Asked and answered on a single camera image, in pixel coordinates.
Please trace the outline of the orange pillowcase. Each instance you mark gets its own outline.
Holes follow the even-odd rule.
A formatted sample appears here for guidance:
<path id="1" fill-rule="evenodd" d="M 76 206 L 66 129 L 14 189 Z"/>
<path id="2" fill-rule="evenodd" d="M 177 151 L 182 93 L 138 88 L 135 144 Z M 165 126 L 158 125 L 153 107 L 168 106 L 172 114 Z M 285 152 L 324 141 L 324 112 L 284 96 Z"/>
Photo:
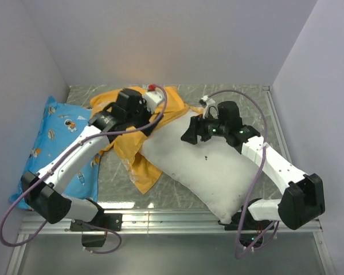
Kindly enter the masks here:
<path id="1" fill-rule="evenodd" d="M 166 87 L 165 91 L 167 93 L 167 108 L 157 129 L 185 115 L 190 109 L 180 97 L 177 87 Z M 91 160 L 91 167 L 100 164 L 101 156 L 113 149 L 125 166 L 133 184 L 142 194 L 145 194 L 155 185 L 162 174 L 162 171 L 151 164 L 140 152 L 143 143 L 149 140 L 142 132 L 119 136 L 110 145 L 98 152 Z"/>

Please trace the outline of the white pillow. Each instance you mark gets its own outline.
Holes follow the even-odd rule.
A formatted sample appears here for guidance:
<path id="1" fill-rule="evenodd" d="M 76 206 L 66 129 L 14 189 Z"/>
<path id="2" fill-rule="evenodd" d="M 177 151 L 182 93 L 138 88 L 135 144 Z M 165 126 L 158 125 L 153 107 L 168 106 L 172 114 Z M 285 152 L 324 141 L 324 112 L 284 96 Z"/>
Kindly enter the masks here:
<path id="1" fill-rule="evenodd" d="M 140 153 L 192 191 L 221 222 L 229 223 L 244 204 L 258 166 L 222 137 L 196 145 L 181 141 L 194 115 L 189 110 L 155 130 L 144 141 Z"/>

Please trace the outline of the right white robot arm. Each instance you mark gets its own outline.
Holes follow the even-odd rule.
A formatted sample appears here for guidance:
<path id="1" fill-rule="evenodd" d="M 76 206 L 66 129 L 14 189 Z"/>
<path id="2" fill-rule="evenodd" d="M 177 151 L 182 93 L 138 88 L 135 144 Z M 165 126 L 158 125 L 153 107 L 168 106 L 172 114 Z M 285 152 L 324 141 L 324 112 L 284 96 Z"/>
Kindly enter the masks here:
<path id="1" fill-rule="evenodd" d="M 325 212 L 322 179 L 293 166 L 265 142 L 258 130 L 243 124 L 234 101 L 216 103 L 205 96 L 200 104 L 203 114 L 190 119 L 181 140 L 195 145 L 214 136 L 224 138 L 229 146 L 260 167 L 282 195 L 281 199 L 250 201 L 241 215 L 244 227 L 254 229 L 261 221 L 280 221 L 296 230 Z"/>

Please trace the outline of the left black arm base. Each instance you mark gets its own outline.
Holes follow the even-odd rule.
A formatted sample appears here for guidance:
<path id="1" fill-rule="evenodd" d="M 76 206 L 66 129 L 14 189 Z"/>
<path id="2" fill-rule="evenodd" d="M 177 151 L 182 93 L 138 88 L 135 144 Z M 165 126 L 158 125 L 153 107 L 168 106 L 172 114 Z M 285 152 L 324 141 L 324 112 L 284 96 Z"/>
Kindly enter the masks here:
<path id="1" fill-rule="evenodd" d="M 94 254 L 107 254 L 115 252 L 122 244 L 122 238 L 119 234 L 122 222 L 123 214 L 121 213 L 103 213 L 91 222 L 73 220 L 69 231 L 81 233 L 81 244 L 85 250 Z M 117 245 L 108 251 L 96 250 L 105 245 L 109 235 L 114 235 L 117 238 Z"/>

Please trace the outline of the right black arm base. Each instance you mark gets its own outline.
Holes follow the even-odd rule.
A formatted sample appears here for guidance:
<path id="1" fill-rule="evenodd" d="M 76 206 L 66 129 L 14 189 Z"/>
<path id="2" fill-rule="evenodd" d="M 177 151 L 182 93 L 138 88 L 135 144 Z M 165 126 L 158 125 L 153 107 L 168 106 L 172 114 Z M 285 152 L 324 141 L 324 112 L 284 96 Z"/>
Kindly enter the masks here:
<path id="1" fill-rule="evenodd" d="M 223 223 L 218 221 L 218 224 L 224 227 L 225 231 L 237 231 L 239 227 L 239 221 L 241 218 L 241 212 L 237 212 L 231 218 L 230 223 Z M 241 235 L 239 238 L 240 244 L 243 247 L 249 246 L 256 237 L 262 233 L 272 222 L 268 220 L 256 221 L 252 218 L 249 212 L 246 213 L 243 228 L 241 230 Z"/>

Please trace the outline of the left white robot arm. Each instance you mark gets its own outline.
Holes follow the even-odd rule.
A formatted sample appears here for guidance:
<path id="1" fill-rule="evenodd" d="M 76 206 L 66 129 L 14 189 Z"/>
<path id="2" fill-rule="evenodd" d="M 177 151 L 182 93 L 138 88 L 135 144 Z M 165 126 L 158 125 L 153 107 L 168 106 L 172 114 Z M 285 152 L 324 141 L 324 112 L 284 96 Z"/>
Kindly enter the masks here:
<path id="1" fill-rule="evenodd" d="M 166 107 L 166 92 L 157 87 L 142 94 L 122 89 L 114 102 L 95 113 L 76 140 L 55 160 L 36 173 L 27 171 L 21 178 L 25 202 L 48 223 L 64 218 L 81 220 L 90 230 L 104 223 L 104 210 L 92 199 L 64 195 L 80 170 L 118 136 L 140 131 L 149 136 L 163 117 L 153 114 Z"/>

